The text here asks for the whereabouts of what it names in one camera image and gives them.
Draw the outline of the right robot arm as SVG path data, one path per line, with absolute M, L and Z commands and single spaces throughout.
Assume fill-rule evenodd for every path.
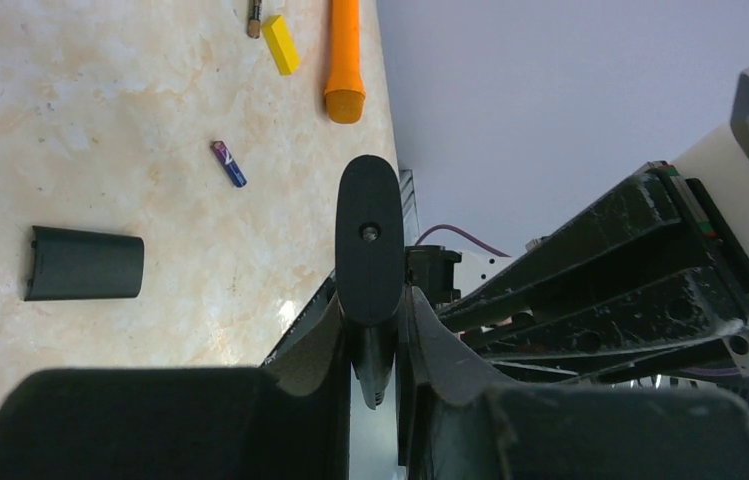
M 524 382 L 749 377 L 749 68 L 730 120 L 439 312 Z

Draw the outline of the black battery cover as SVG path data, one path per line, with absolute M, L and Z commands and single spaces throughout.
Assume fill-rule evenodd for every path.
M 142 238 L 35 225 L 26 301 L 130 299 L 143 281 Z

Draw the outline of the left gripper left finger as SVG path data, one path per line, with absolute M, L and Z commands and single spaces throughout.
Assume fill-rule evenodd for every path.
M 349 381 L 336 301 L 257 368 L 42 370 L 0 406 L 0 479 L 344 479 Z

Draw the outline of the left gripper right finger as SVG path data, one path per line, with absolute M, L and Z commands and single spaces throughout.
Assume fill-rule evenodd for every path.
M 411 479 L 749 479 L 749 407 L 720 389 L 523 384 L 404 294 L 398 462 Z

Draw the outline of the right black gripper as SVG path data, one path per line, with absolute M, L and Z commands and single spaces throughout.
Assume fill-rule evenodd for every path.
M 749 377 L 749 256 L 715 189 L 657 162 L 440 318 L 521 382 Z

